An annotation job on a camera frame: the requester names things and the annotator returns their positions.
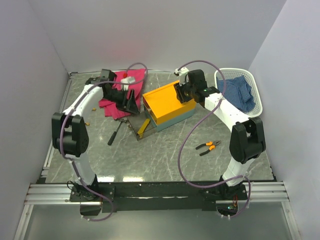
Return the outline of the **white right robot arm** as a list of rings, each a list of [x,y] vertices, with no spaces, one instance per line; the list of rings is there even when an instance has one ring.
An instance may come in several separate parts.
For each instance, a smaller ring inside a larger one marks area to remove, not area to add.
[[[201,69],[177,68],[174,74],[179,82],[174,85],[180,103],[194,100],[210,114],[216,115],[230,130],[231,160],[218,183],[207,185],[217,188],[218,194],[228,200],[241,188],[249,166],[266,150],[262,120],[239,110],[227,98],[228,82],[222,78],[222,88],[209,87]]]

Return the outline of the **orange drawer toolbox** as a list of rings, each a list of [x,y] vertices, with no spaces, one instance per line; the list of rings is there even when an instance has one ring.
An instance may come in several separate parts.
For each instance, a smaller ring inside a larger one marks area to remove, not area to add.
[[[185,103],[180,103],[177,99],[175,85],[178,83],[177,80],[142,95],[145,115],[157,132],[195,113],[196,102],[193,99]]]

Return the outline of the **clear toolbox drawer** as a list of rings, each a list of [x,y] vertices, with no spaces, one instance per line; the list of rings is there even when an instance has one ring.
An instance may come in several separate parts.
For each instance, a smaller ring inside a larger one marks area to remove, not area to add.
[[[146,116],[144,112],[139,115],[127,116],[127,123],[137,141],[141,141],[157,132],[157,128],[153,125],[153,120],[151,117]]]

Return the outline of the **yellow long nose pliers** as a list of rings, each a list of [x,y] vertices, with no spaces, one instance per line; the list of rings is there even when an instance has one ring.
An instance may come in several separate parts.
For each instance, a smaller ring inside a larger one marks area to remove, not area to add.
[[[87,116],[84,117],[84,123],[86,126],[90,126],[90,121],[94,117],[94,114],[96,113],[97,108],[93,107],[87,114]]]

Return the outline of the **yellow utility knife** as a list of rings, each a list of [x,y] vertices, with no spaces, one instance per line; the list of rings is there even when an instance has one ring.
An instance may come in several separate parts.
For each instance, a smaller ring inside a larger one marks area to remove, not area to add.
[[[150,119],[147,118],[143,124],[141,125],[141,127],[139,128],[139,130],[137,131],[137,135],[139,136],[140,139],[143,138],[144,132],[146,130],[146,128],[148,127],[149,123],[150,123]]]

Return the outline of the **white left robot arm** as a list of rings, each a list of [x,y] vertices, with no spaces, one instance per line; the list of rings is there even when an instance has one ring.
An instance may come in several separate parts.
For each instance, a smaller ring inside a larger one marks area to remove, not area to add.
[[[56,112],[51,118],[52,145],[66,159],[76,177],[72,182],[72,191],[88,201],[101,196],[97,175],[92,170],[87,149],[89,135],[86,121],[92,108],[100,100],[115,103],[123,112],[138,114],[136,86],[143,80],[124,75],[120,78],[115,72],[103,69],[98,77],[90,77],[77,99],[63,112]]]

